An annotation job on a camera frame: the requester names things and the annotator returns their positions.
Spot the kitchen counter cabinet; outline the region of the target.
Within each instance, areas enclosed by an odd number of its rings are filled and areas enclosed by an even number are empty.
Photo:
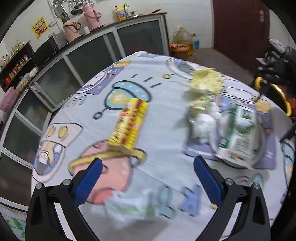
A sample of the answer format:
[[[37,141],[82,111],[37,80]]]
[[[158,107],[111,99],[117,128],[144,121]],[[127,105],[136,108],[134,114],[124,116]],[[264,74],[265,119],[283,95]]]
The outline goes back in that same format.
[[[169,54],[165,13],[147,14],[91,30],[56,52],[17,98],[1,128],[1,205],[26,212],[35,151],[68,97],[97,72],[137,51]]]

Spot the small green white packet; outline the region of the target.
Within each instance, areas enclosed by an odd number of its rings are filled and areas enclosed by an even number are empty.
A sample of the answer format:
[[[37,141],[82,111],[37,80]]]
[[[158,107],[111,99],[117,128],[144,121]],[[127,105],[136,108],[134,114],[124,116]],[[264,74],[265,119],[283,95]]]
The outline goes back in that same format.
[[[119,230],[138,222],[152,222],[159,219],[154,192],[150,189],[130,194],[112,191],[112,196],[104,199],[104,208],[112,225]]]

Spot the yellow red long box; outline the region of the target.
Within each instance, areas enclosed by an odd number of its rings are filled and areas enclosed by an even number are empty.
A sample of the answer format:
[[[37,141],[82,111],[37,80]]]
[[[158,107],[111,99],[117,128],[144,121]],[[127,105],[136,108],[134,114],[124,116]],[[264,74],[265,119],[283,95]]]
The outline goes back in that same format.
[[[130,154],[135,147],[139,132],[144,123],[148,103],[131,98],[121,110],[115,128],[108,139],[108,146],[114,151]]]

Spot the pink plastic basin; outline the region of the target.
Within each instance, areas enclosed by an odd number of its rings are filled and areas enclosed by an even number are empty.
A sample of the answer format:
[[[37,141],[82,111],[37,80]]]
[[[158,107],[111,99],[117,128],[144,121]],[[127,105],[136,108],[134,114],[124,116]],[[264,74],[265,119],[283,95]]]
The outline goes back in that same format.
[[[10,87],[1,101],[1,113],[9,113],[17,99],[16,90]]]

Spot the dark wooden spice shelf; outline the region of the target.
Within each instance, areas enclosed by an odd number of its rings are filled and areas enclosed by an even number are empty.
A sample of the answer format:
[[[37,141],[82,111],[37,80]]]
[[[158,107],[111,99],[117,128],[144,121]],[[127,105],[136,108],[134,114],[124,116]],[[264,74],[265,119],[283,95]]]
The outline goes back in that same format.
[[[16,87],[21,77],[36,67],[32,59],[33,54],[34,50],[31,43],[27,41],[3,67],[1,70],[1,89],[4,93],[10,87]]]

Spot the black microwave oven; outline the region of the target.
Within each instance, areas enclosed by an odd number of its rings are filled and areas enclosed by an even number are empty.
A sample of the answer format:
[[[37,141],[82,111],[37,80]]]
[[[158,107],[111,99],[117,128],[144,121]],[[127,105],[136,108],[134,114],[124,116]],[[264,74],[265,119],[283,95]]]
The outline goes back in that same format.
[[[52,35],[34,52],[32,55],[32,60],[36,65],[42,65],[59,49],[60,43],[56,35]]]

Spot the brown basket on floor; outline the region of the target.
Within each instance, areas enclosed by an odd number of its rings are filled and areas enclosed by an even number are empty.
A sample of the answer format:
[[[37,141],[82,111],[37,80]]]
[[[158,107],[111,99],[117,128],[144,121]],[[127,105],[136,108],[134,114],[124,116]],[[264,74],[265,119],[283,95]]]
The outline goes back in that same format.
[[[170,54],[172,57],[187,61],[189,45],[186,44],[170,44]]]

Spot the dark red door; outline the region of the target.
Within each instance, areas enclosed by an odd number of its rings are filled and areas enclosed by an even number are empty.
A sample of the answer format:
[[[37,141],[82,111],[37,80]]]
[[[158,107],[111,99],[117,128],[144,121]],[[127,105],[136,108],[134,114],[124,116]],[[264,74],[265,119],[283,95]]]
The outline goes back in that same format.
[[[269,8],[259,0],[212,1],[214,49],[255,72],[269,39]]]

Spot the left pink thermos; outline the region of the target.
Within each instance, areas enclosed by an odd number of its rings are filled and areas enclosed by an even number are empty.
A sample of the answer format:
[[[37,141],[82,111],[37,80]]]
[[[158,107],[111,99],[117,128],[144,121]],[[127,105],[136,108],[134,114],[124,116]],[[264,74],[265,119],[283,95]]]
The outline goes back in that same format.
[[[71,42],[81,35],[79,33],[81,29],[81,24],[79,22],[71,20],[68,16],[65,17],[63,20],[63,29],[65,31],[66,39],[68,42]]]

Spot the pink thermos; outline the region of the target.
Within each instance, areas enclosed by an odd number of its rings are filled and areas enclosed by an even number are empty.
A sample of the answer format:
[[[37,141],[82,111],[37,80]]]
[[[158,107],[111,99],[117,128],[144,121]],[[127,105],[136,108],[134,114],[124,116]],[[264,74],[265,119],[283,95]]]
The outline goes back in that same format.
[[[63,20],[63,29],[65,31],[66,39],[68,42],[71,42],[81,35],[79,33],[81,29],[81,24],[79,22],[71,20],[68,16],[65,17]]]
[[[100,27],[101,13],[96,11],[92,4],[85,4],[83,11],[89,30]]]

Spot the cooking oil jug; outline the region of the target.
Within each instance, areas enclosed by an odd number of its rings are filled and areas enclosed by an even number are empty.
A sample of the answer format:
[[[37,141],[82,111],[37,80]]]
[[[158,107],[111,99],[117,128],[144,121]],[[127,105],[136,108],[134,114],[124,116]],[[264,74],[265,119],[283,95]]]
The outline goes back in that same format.
[[[194,53],[193,37],[188,31],[186,31],[185,27],[178,26],[178,31],[173,33],[172,43],[188,45],[189,46],[188,56],[193,55]]]

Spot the right pink thermos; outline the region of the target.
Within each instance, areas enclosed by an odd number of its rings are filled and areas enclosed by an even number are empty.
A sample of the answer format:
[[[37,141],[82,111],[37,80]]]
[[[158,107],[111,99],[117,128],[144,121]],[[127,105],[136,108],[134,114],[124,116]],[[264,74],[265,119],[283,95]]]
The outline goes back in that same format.
[[[92,4],[85,4],[83,11],[89,30],[100,27],[101,13],[96,11]]]

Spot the hanging utensil rack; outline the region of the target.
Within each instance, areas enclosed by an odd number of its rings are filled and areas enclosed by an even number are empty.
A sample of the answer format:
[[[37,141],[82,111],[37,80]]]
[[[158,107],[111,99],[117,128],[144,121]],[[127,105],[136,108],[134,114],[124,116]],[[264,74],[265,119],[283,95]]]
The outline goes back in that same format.
[[[52,3],[53,10],[57,16],[57,18],[65,18],[69,16],[69,13],[64,8],[64,4],[67,3],[69,5],[70,15],[76,16],[81,15],[84,13],[83,8],[90,4],[91,6],[94,5],[94,1],[89,0],[54,0]]]

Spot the yellow dish soap bottle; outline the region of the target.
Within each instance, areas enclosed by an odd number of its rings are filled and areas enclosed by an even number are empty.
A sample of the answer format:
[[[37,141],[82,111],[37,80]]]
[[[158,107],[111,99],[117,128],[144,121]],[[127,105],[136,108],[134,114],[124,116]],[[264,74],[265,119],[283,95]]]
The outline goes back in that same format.
[[[123,4],[122,6],[115,6],[115,14],[119,21],[129,18],[131,13],[129,12],[128,4]]]

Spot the yellow wall poster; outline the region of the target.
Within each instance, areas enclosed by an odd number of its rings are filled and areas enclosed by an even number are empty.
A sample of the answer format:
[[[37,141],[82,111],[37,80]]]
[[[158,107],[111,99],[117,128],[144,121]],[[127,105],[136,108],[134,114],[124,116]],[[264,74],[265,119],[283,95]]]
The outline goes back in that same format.
[[[37,40],[41,37],[41,35],[43,35],[44,32],[49,29],[44,17],[41,17],[39,20],[37,20],[31,28]]]

